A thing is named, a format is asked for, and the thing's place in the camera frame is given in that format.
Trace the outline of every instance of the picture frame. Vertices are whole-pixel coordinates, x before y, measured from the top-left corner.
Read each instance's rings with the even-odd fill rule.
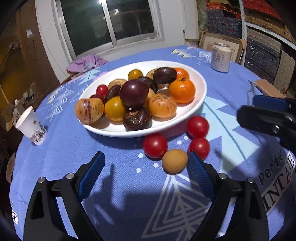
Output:
[[[244,49],[247,45],[247,42],[243,39],[236,39],[222,34],[203,31],[198,47],[204,50],[212,51],[212,46],[214,43],[223,43],[229,45],[231,49],[230,61],[238,64],[241,62]]]

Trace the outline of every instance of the cup rim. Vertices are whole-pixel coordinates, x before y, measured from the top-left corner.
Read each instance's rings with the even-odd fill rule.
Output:
[[[30,105],[24,112],[23,114],[20,116],[20,118],[17,120],[17,123],[15,124],[16,129],[18,129],[21,124],[24,122],[24,120],[26,119],[26,117],[29,115],[29,113],[31,112],[31,110],[33,110],[33,107]]]

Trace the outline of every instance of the white oval plate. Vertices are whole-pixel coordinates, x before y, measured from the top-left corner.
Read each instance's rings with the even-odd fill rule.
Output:
[[[160,67],[171,68],[183,68],[190,76],[190,80],[195,86],[195,97],[189,104],[178,104],[177,113],[171,119],[161,119],[152,116],[151,128],[139,130],[139,131],[126,131],[122,121],[114,122],[108,119],[105,115],[101,117],[97,122],[91,125],[82,124],[87,130],[97,133],[103,136],[109,137],[140,137],[146,136],[155,132],[164,131],[169,129],[178,123],[184,121],[192,114],[194,114],[203,104],[205,96],[207,94],[207,84],[203,76],[195,69],[176,62],[171,61],[145,61],[134,64],[122,66],[115,70],[112,70],[100,78],[96,79],[80,96],[80,99],[89,98],[96,93],[96,88],[105,84],[108,85],[114,79],[128,79],[128,73],[133,69],[139,69],[146,75],[150,70]]]

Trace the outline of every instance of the window frame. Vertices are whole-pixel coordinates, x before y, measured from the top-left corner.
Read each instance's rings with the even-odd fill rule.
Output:
[[[62,5],[61,5],[61,0],[52,0],[54,1],[56,8],[57,8],[57,13],[56,13],[56,18],[58,19],[58,23],[62,29],[62,35],[64,36],[66,46],[69,50],[70,56],[72,60],[79,59],[83,56],[89,55],[89,54],[98,54],[106,51],[111,51],[114,49],[122,48],[125,45],[130,45],[130,44],[139,44],[143,42],[150,43],[151,41],[164,41],[164,35],[163,35],[163,28],[162,28],[162,22],[161,22],[161,17],[160,17],[160,10],[159,10],[159,5],[157,0],[148,0],[149,8],[150,8],[150,13],[151,13],[151,18],[152,18],[152,23],[153,23],[153,28],[154,28],[154,33],[149,33],[149,34],[140,34],[140,35],[135,35],[123,39],[116,40],[112,22],[111,22],[111,17],[109,14],[108,6],[106,0],[102,1],[102,7],[104,11],[104,15],[106,18],[106,23],[107,27],[109,30],[109,34],[111,37],[111,42],[97,46],[95,48],[89,49],[79,55],[75,54],[67,26],[65,23],[63,11],[62,11]]]

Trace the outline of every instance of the tablecloth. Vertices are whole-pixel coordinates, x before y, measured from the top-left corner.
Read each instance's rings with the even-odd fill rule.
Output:
[[[62,178],[88,163],[99,150],[106,164],[83,207],[106,241],[113,240],[189,240],[206,215],[210,201],[187,168],[178,175],[166,174],[161,161],[151,161],[142,150],[143,137],[113,138],[87,131],[74,114],[82,92],[97,78],[118,67],[149,60],[168,60],[198,70],[208,86],[203,106],[197,111],[207,118],[211,152],[206,159],[217,172],[231,178],[253,177],[262,193],[272,238],[295,208],[292,155],[274,137],[241,128],[236,111],[247,104],[252,93],[249,81],[258,76],[231,62],[227,74],[211,69],[211,53],[187,46],[150,50],[109,62],[86,72],[51,93],[36,111],[48,134],[36,146],[24,137],[18,148],[10,188],[10,200],[17,234],[23,238],[28,203],[40,176]],[[187,150],[190,139],[186,122],[167,131],[169,149]],[[75,233],[63,202],[58,205],[68,233]],[[230,221],[234,200],[230,202],[219,235]]]

